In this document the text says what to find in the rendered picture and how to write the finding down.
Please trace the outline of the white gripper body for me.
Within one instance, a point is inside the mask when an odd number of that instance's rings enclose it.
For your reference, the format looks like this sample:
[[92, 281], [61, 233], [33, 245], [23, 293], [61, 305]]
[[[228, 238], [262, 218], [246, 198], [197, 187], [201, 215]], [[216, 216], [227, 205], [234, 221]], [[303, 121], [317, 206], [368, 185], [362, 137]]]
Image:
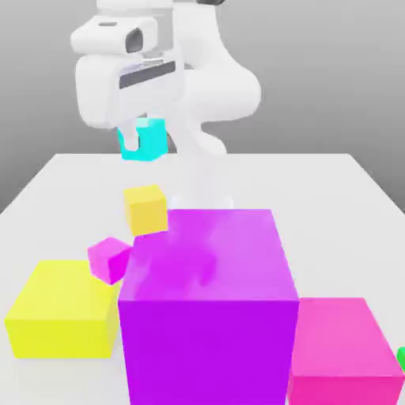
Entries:
[[159, 112], [180, 98], [184, 61], [178, 55], [144, 59], [87, 55], [75, 70], [78, 110], [90, 127], [111, 129]]

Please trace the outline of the small cyan cube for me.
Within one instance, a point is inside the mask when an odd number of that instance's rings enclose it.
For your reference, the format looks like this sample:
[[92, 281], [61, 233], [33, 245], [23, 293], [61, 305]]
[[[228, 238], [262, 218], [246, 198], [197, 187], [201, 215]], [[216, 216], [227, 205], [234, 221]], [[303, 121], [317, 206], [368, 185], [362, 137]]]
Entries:
[[136, 130], [139, 148], [136, 151], [130, 151], [125, 149], [122, 131], [117, 129], [122, 159], [125, 161], [153, 161], [168, 153], [168, 135], [163, 119], [137, 118]]

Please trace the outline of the small orange cube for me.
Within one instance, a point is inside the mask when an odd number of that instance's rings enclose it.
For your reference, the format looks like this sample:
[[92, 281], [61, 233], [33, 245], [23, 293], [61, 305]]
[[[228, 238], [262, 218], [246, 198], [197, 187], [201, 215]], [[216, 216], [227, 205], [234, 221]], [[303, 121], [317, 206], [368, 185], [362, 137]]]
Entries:
[[156, 184], [127, 188], [123, 200], [127, 224], [134, 237], [168, 229], [166, 198]]

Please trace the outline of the small magenta cube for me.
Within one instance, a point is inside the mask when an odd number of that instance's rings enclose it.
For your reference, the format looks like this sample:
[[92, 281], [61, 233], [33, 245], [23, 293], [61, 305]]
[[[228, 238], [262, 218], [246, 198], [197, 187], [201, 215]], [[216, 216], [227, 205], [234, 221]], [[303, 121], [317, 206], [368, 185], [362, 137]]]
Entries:
[[92, 275], [108, 285], [120, 281], [126, 273], [131, 246], [108, 237], [87, 249]]

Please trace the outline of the large yellow box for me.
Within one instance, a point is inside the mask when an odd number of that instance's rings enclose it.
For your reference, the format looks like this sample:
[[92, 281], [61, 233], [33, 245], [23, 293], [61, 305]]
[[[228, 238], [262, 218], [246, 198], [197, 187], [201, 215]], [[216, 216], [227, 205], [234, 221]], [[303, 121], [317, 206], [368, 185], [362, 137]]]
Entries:
[[120, 284], [94, 277], [86, 260], [41, 260], [6, 314], [15, 358], [112, 356]]

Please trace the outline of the large purple box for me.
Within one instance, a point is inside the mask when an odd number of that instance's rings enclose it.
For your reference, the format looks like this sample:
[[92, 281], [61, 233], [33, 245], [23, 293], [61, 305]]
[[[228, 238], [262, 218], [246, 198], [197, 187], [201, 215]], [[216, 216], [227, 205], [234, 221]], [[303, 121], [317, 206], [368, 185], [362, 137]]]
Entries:
[[118, 305], [130, 405], [285, 404], [299, 300], [270, 210], [170, 210]]

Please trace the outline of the large pink box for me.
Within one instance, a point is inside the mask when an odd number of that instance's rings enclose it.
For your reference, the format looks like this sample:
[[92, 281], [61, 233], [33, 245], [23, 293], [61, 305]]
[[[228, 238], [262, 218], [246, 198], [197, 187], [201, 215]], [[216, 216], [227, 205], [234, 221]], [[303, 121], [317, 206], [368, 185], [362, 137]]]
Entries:
[[396, 405], [404, 383], [365, 299], [300, 300], [289, 405]]

